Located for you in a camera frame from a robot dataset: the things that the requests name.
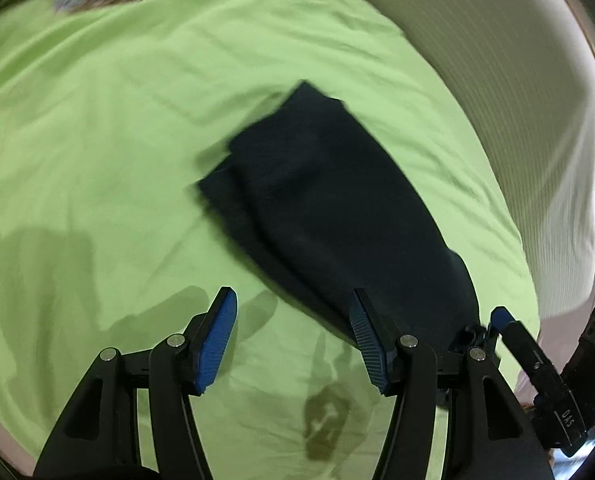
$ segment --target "lime green fabric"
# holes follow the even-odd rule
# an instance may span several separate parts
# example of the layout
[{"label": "lime green fabric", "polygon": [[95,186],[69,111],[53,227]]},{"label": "lime green fabric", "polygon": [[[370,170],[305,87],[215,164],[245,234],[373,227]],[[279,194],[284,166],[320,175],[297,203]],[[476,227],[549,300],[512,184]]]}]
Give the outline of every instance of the lime green fabric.
[{"label": "lime green fabric", "polygon": [[[535,332],[521,240],[474,130],[363,0],[145,0],[72,16],[53,1],[0,13],[0,421],[31,454],[101,348],[148,348],[230,285],[236,329],[193,399],[215,478],[371,477],[392,400],[194,187],[300,80],[393,156],[465,260],[482,319],[506,304]],[[501,367],[514,384],[505,353]]]}]

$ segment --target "silver screw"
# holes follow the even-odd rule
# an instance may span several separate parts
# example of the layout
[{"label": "silver screw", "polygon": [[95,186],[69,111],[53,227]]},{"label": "silver screw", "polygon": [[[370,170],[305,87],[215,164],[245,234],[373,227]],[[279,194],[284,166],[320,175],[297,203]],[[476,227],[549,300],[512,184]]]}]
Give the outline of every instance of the silver screw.
[{"label": "silver screw", "polygon": [[486,352],[477,346],[471,348],[468,354],[471,356],[471,359],[475,359],[476,361],[484,361],[486,359]]},{"label": "silver screw", "polygon": [[400,345],[404,348],[415,348],[418,344],[417,337],[414,335],[403,335],[400,338]]},{"label": "silver screw", "polygon": [[117,354],[114,348],[105,348],[100,352],[100,359],[102,361],[113,361]]},{"label": "silver screw", "polygon": [[166,344],[173,348],[178,348],[178,346],[182,346],[185,341],[186,338],[182,334],[173,334],[167,338]]}]

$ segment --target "ribbed blue pad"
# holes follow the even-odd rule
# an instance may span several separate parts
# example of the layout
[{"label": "ribbed blue pad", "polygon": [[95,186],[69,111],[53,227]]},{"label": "ribbed blue pad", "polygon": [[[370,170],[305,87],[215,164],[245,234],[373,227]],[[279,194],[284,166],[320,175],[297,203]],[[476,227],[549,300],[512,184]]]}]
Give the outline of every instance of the ribbed blue pad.
[{"label": "ribbed blue pad", "polygon": [[199,394],[203,394],[218,376],[218,369],[220,368],[231,330],[233,330],[233,325],[236,322],[237,313],[238,298],[231,291],[226,296],[224,303],[222,303],[222,307],[220,307],[216,320],[200,351],[200,363],[195,380],[195,388]]},{"label": "ribbed blue pad", "polygon": [[351,328],[353,328],[353,333],[355,334],[357,346],[359,347],[359,351],[362,352],[362,358],[364,359],[364,365],[367,367],[369,379],[372,384],[377,386],[379,392],[384,394],[388,386],[386,354],[377,339],[369,316],[367,316],[364,307],[357,300],[355,294],[353,294],[349,308],[349,319],[351,321]]},{"label": "ribbed blue pad", "polygon": [[514,321],[515,318],[511,316],[511,313],[504,306],[495,307],[491,313],[491,324],[498,332],[504,330],[509,323]]}]

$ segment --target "black cloth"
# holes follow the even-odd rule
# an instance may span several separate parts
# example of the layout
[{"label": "black cloth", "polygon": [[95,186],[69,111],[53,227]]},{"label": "black cloth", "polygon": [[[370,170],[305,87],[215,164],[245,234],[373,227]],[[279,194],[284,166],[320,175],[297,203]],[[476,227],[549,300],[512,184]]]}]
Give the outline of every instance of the black cloth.
[{"label": "black cloth", "polygon": [[363,287],[397,332],[446,350],[479,323],[459,255],[388,153],[338,100],[302,83],[200,183],[230,236],[289,294],[353,338]]}]

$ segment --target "beige ribbed fabric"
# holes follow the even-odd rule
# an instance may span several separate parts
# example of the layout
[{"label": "beige ribbed fabric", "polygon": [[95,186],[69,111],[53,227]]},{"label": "beige ribbed fabric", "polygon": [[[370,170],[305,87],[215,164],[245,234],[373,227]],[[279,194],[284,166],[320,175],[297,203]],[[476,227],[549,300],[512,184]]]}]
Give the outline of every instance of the beige ribbed fabric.
[{"label": "beige ribbed fabric", "polygon": [[564,0],[368,0],[465,109],[521,233],[542,318],[595,273],[595,61]]}]

